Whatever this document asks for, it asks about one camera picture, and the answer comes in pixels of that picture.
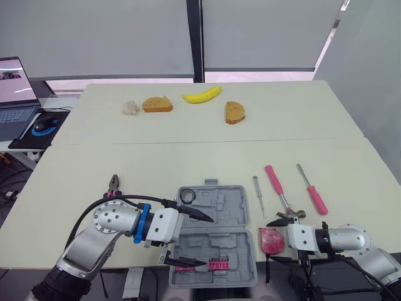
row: white table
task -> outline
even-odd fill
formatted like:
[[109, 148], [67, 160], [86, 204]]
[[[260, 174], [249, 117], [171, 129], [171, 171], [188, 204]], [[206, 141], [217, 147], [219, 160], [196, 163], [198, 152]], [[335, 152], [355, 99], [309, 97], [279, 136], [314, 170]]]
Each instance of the white table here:
[[[216, 84], [89, 85], [53, 145], [363, 137], [325, 81], [219, 85], [220, 95], [199, 104], [187, 103], [181, 94]], [[173, 111], [122, 113], [129, 100], [141, 105], [163, 95], [170, 98]], [[225, 123], [227, 101], [245, 106], [242, 122]]]
[[[302, 164], [316, 185], [328, 215], [316, 213], [296, 163]], [[243, 185], [250, 211], [247, 229], [257, 261], [264, 261], [257, 228], [283, 210], [264, 173], [268, 164], [274, 166], [294, 208], [306, 211], [303, 224], [319, 226], [326, 221], [332, 228], [359, 224], [377, 246], [388, 252], [401, 250], [400, 186], [364, 138], [104, 144], [96, 152], [92, 145], [54, 145], [45, 152], [0, 229], [0, 267], [51, 268], [76, 219], [103, 195], [113, 173], [119, 175], [123, 192], [161, 198], [174, 198], [179, 187], [201, 185], [205, 178], [218, 178], [222, 185]], [[259, 177], [268, 220], [263, 220], [253, 175]], [[159, 253], [160, 248], [145, 249], [121, 237], [105, 266], [155, 265]]]
[[[39, 98], [39, 102], [42, 105], [42, 108], [62, 108], [62, 107], [74, 107], [77, 103], [78, 99], [75, 97], [54, 97], [54, 98]], [[36, 114], [31, 123], [27, 126], [28, 129], [39, 117], [40, 114]], [[8, 152], [14, 158], [19, 160], [21, 163], [25, 164], [29, 168], [34, 169], [36, 166], [35, 161], [32, 161], [26, 155], [22, 154], [23, 152], [39, 152], [43, 151], [43, 149], [9, 149], [11, 140], [0, 141], [0, 152]]]

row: laptop keyboard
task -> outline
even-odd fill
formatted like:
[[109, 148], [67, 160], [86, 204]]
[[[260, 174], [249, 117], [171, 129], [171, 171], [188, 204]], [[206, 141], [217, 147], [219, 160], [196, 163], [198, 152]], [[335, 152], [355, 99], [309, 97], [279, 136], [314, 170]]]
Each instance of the laptop keyboard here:
[[31, 116], [36, 107], [17, 108], [12, 110], [0, 110], [0, 124], [8, 124], [10, 122], [24, 122]]

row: pliers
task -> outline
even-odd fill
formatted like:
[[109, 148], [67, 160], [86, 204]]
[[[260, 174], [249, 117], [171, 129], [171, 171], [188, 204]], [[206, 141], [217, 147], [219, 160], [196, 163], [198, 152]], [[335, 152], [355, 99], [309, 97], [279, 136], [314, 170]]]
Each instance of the pliers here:
[[108, 191], [103, 195], [103, 197], [109, 198], [110, 196], [121, 196], [123, 193], [118, 190], [119, 187], [120, 180], [118, 180], [118, 175], [114, 174], [108, 183]]

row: laptop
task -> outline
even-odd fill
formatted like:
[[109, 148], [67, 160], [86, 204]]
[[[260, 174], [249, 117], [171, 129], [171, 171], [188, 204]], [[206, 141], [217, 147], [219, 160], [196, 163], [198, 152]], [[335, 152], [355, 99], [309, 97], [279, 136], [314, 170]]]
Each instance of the laptop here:
[[0, 141], [21, 136], [40, 106], [19, 58], [0, 58]]

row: bread slice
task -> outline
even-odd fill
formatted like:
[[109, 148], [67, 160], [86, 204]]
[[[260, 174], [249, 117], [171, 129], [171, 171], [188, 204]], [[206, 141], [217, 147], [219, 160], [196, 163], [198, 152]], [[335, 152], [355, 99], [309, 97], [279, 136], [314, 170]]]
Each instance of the bread slice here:
[[166, 97], [150, 97], [146, 99], [142, 108], [145, 112], [169, 112], [173, 109], [173, 105], [170, 100]]
[[237, 102], [226, 103], [226, 122], [228, 124], [237, 124], [245, 119], [245, 109]]

